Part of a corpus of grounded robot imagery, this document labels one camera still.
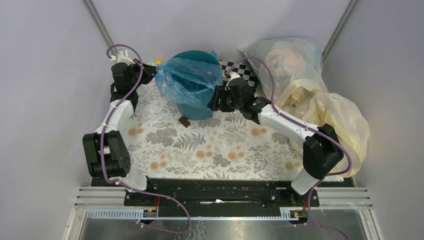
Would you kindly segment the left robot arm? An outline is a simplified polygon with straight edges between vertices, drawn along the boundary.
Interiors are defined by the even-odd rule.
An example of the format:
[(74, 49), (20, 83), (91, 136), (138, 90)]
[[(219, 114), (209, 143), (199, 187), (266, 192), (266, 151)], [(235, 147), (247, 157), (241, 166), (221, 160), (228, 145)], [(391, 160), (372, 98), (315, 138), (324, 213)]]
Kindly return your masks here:
[(120, 62), (111, 67), (111, 72), (109, 111), (95, 132), (82, 138), (88, 172), (93, 178), (102, 178), (131, 192), (137, 191), (136, 199), (148, 206), (154, 202), (155, 192), (147, 187), (147, 176), (131, 168), (131, 157), (122, 132), (137, 107), (137, 88), (153, 80), (156, 67)]

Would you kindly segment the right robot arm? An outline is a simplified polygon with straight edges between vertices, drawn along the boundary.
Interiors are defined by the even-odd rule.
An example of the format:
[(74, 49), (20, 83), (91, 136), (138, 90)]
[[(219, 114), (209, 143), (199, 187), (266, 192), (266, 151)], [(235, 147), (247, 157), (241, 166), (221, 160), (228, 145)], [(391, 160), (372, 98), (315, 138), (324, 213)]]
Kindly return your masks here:
[(291, 182), (287, 201), (293, 206), (307, 199), (307, 192), (344, 158), (345, 154), (331, 125), (317, 126), (282, 112), (240, 77), (215, 87), (207, 105), (213, 111), (239, 111), (247, 120), (269, 127), (289, 138), (303, 150), (303, 169)]

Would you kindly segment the blue plastic trash bag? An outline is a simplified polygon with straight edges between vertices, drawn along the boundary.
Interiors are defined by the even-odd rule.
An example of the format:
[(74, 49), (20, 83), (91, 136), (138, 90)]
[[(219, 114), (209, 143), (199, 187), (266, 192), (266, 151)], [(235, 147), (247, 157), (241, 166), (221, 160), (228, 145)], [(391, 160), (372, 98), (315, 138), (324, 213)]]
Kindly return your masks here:
[(156, 67), (155, 84), (160, 94), (174, 103), (207, 110), (222, 75), (215, 57), (211, 63), (173, 57)]

